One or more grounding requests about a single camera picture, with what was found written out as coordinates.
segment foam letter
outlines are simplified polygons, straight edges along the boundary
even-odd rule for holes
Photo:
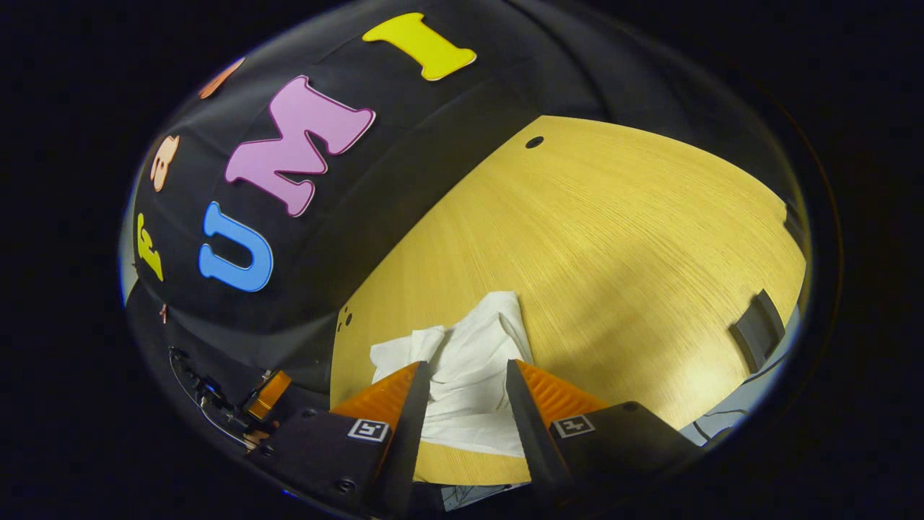
[[[286,203],[292,217],[301,215],[311,197],[310,180],[292,182],[280,172],[321,175],[327,163],[308,138],[308,132],[327,144],[327,152],[340,155],[356,142],[375,120],[375,112],[354,110],[318,93],[298,76],[282,88],[270,102],[281,139],[240,144],[225,169],[225,180],[244,179]]]
[[[154,242],[151,235],[144,229],[144,215],[138,213],[138,256],[141,260],[151,266],[157,279],[164,281],[164,269],[161,267],[161,254],[154,251]]]
[[[218,87],[222,86],[222,83],[228,79],[228,76],[234,74],[234,71],[240,67],[240,64],[244,63],[246,58],[240,58],[238,61],[231,64],[230,67],[223,70],[218,76],[215,76],[214,79],[209,81],[208,85],[202,87],[202,90],[199,91],[199,99],[205,99],[210,95],[214,94],[218,90]]]
[[[423,67],[424,80],[436,81],[475,61],[471,49],[460,49],[421,21],[420,13],[407,13],[380,23],[362,35],[363,42],[386,42],[401,49]]]
[[[205,210],[202,229],[207,236],[215,233],[227,237],[250,250],[253,262],[249,267],[235,266],[215,255],[209,244],[199,249],[199,272],[205,278],[220,279],[222,282],[242,291],[259,291],[270,281],[273,273],[273,250],[260,233],[236,220],[222,215],[217,202],[211,202]]]
[[[154,190],[159,192],[164,188],[164,182],[167,180],[167,169],[173,162],[176,149],[179,147],[179,136],[170,137],[169,135],[161,142],[161,147],[157,149],[154,156],[154,162],[151,164],[151,180],[154,181]]]

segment blue letter u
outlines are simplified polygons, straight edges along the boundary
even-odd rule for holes
[[[223,235],[250,250],[253,262],[250,267],[235,266],[215,255],[209,244],[199,249],[199,271],[205,278],[220,279],[231,287],[255,292],[262,289],[273,273],[273,250],[260,233],[232,218],[222,215],[218,203],[212,201],[205,210],[202,228],[207,236]]]

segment black plastic bracket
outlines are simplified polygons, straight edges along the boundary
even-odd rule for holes
[[[305,408],[247,458],[315,501],[360,516],[402,518],[429,392],[430,369],[421,362],[394,431],[381,421]]]
[[[729,331],[741,347],[751,374],[757,374],[783,340],[785,327],[770,295],[760,291]]]
[[[704,451],[637,402],[553,421],[548,428],[522,373],[507,365],[513,407],[532,487],[553,516],[612,507]]]

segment screw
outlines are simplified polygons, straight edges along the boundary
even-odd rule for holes
[[[356,484],[354,484],[353,481],[348,478],[341,478],[340,480],[337,480],[336,486],[337,490],[344,495],[352,492],[353,489],[356,488]]]

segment orange part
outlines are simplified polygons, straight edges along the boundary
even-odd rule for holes
[[[419,364],[420,361],[405,366],[355,397],[341,402],[331,410],[331,414],[382,421],[394,430]]]
[[[215,91],[218,90],[218,87],[222,86],[222,83],[228,79],[228,76],[234,74],[234,71],[240,67],[240,64],[244,63],[244,59],[246,58],[240,58],[238,61],[231,64],[230,67],[226,68],[220,74],[218,74],[218,76],[215,76],[214,79],[209,81],[209,84],[202,87],[202,90],[199,91],[199,99],[205,99],[215,93]]]
[[[517,359],[517,366],[526,380],[529,394],[539,409],[545,427],[551,426],[553,421],[589,414],[609,406],[571,383],[533,365],[527,365]]]
[[[254,417],[263,420],[276,405],[276,402],[279,401],[279,398],[282,397],[283,392],[286,391],[291,382],[292,378],[287,373],[282,370],[277,372],[260,390],[260,394],[250,406],[248,412]]]

